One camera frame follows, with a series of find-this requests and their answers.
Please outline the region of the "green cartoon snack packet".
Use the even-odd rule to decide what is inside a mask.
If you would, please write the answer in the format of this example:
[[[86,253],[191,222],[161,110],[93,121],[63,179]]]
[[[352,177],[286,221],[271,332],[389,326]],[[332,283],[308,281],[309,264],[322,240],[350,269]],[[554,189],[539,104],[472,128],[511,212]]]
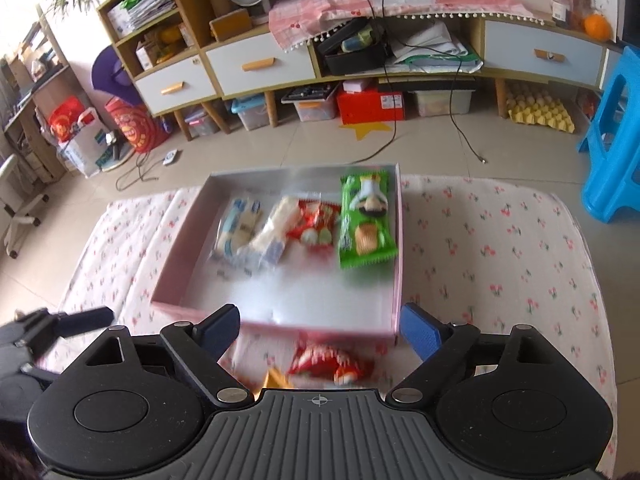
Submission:
[[[338,262],[345,269],[393,259],[398,247],[390,214],[390,175],[386,170],[346,174],[341,178]]]

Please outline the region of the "red candy snack packet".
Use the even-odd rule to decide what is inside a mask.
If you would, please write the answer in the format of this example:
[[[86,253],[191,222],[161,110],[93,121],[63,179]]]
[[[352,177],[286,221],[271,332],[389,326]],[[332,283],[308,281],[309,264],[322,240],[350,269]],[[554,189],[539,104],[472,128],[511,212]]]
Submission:
[[[297,210],[298,216],[286,236],[311,249],[332,246],[341,206],[322,200],[299,200]]]

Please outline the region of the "white clear bread packet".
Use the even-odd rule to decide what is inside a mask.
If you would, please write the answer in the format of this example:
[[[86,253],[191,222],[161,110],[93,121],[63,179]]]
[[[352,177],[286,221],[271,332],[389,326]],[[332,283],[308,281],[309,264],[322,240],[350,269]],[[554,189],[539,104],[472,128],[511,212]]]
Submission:
[[[252,271],[276,266],[288,244],[288,232],[294,228],[299,217],[298,199],[294,196],[281,197],[247,245],[245,265]]]

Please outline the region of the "blue white clear snack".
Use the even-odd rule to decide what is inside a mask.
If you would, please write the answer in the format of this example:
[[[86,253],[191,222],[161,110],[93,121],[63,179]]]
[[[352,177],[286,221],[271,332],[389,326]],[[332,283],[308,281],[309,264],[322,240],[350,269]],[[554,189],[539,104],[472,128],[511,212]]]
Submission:
[[[262,202],[252,196],[231,197],[218,224],[212,255],[231,260],[254,236]]]

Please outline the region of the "white remote on floor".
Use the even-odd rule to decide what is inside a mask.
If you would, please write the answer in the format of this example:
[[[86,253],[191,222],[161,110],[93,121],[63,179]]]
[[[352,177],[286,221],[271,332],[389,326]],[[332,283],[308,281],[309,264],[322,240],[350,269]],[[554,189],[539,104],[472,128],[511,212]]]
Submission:
[[[165,155],[165,157],[163,158],[162,164],[164,166],[169,166],[169,165],[173,164],[177,160],[178,155],[179,155],[179,151],[178,150],[169,151]]]

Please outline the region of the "red round gift bag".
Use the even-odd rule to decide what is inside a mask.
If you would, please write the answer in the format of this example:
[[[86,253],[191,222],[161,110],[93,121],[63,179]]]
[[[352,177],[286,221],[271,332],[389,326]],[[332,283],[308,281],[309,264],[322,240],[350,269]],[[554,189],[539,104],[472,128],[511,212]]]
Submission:
[[[153,151],[166,142],[169,134],[144,104],[132,105],[117,96],[108,100],[105,110],[138,154]]]

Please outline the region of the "small pink lid bin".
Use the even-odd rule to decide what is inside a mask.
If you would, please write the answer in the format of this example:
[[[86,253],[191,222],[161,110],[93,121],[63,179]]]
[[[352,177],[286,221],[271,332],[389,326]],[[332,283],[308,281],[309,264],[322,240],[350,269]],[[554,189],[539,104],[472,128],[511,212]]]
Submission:
[[[211,136],[219,131],[216,122],[201,106],[193,107],[189,113],[186,113],[184,115],[184,121],[188,126],[190,135],[194,138]]]

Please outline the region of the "yellow star floor sticker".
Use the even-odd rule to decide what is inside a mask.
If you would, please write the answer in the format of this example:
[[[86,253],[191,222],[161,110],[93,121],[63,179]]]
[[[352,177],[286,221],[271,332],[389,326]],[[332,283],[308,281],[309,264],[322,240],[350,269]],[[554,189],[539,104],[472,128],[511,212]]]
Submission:
[[[363,140],[371,132],[393,131],[393,128],[386,122],[360,122],[359,124],[341,125],[341,128],[352,130],[357,141]]]

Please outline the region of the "blue lid storage bin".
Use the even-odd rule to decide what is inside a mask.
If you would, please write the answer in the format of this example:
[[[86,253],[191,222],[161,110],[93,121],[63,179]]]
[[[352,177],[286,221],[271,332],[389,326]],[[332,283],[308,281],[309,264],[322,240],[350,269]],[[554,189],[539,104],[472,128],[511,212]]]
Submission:
[[[262,128],[270,124],[266,99],[262,93],[233,99],[231,102],[231,113],[240,118],[243,127],[247,131]]]

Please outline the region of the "yellow egg tray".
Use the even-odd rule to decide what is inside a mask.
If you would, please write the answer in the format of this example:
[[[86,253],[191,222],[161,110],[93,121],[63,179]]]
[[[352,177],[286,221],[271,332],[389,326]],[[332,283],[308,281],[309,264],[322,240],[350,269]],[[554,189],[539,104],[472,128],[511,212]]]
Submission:
[[[576,126],[572,116],[559,99],[553,99],[547,91],[508,92],[506,94],[508,117],[519,125],[541,126],[573,134]]]

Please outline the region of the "left white drawer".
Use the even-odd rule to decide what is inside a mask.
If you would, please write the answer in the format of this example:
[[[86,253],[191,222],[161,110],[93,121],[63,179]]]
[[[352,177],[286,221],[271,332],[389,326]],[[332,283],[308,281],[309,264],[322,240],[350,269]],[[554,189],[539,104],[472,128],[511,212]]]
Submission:
[[[217,95],[198,55],[160,68],[136,80],[134,84],[153,115],[180,110]]]

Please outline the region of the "black open case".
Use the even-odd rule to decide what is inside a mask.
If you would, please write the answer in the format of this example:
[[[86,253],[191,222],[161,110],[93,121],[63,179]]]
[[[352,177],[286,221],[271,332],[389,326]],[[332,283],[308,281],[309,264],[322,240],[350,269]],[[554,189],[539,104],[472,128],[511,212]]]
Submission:
[[[376,18],[350,20],[321,40],[316,51],[332,76],[378,70],[393,54],[386,31]]]

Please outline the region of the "light blue drawer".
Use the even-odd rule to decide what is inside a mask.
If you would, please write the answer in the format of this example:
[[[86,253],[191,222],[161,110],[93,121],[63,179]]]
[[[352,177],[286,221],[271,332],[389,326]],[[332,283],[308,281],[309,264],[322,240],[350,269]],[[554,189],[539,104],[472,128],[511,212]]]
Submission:
[[[484,61],[489,68],[595,87],[601,58],[598,44],[574,36],[513,23],[485,23]]]

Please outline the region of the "brown cardboard box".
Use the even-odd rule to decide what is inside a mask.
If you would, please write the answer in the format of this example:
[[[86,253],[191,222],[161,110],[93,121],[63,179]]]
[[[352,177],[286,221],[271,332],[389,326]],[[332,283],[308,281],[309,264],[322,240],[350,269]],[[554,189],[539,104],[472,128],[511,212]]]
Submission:
[[[249,32],[252,28],[252,19],[246,9],[232,11],[209,22],[210,34],[218,42]]]

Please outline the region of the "pink cherry cloth cover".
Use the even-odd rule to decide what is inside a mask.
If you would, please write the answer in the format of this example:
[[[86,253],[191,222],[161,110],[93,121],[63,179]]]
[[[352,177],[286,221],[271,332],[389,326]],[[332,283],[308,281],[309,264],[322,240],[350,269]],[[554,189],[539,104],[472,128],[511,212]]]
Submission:
[[[490,15],[535,21],[521,0],[282,0],[269,12],[269,30],[283,51],[308,44],[355,18]]]

